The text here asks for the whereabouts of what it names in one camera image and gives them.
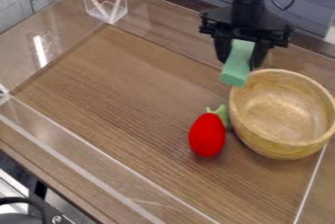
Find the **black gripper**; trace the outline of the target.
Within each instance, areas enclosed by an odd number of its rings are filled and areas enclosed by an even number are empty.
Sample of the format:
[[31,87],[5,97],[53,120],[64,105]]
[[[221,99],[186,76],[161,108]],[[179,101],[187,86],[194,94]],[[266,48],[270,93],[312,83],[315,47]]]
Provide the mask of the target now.
[[232,39],[256,42],[250,54],[250,69],[261,66],[269,44],[272,47],[286,47],[289,44],[293,27],[268,9],[264,9],[254,19],[248,18],[246,22],[233,18],[232,7],[203,10],[199,17],[198,31],[214,37],[215,55],[221,63],[229,58]]

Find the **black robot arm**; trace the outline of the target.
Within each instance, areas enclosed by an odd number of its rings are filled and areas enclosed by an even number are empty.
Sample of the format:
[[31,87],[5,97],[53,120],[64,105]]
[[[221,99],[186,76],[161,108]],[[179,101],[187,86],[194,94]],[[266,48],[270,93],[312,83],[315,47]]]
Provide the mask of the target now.
[[[286,6],[274,0],[270,2],[285,11],[296,0],[290,0]],[[222,64],[228,62],[234,40],[253,43],[250,69],[261,66],[269,49],[289,45],[293,26],[266,9],[265,0],[233,0],[229,7],[202,10],[199,18],[198,32],[211,37],[215,56]]]

